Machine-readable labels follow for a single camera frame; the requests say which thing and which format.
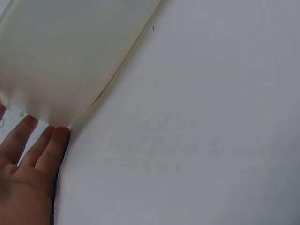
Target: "white surface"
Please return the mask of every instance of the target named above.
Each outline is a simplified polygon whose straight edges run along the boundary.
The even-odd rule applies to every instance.
[[[0,17],[0,99],[70,125],[111,80],[159,2],[14,0]]]
[[[74,129],[56,224],[299,224],[299,10],[169,1]]]
[[[4,11],[4,9],[8,3],[9,3],[9,0],[0,0],[0,15]]]

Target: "paper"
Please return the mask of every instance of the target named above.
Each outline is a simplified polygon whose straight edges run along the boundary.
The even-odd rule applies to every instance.
[[[159,3],[15,0],[0,25],[1,101],[54,126],[74,122],[115,75]]]
[[[298,224],[299,9],[164,5],[73,130],[56,224]]]

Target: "hand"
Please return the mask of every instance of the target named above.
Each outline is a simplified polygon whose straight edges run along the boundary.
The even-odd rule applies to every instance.
[[[5,112],[0,105],[0,120]],[[54,188],[70,131],[47,127],[17,166],[38,121],[25,117],[0,146],[0,223],[49,225]]]

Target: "skin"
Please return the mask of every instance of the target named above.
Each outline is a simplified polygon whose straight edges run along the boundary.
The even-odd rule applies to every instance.
[[[5,110],[0,105],[0,119]],[[37,124],[37,119],[25,117],[0,146],[1,224],[52,223],[55,183],[70,131],[66,127],[47,127],[20,161]]]

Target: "finger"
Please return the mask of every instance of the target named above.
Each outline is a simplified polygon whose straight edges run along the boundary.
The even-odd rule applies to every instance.
[[[70,130],[68,128],[56,128],[49,144],[37,161],[36,168],[50,174],[54,182],[57,179],[60,164],[69,142],[69,137]]]
[[[6,108],[0,103],[0,120],[4,116],[5,111],[6,111]]]
[[[20,166],[35,167],[38,159],[47,147],[54,130],[54,127],[47,127],[44,130],[38,141],[25,154],[24,158],[20,162]]]
[[[38,124],[32,116],[26,116],[4,139],[0,146],[0,163],[17,164],[27,141]]]

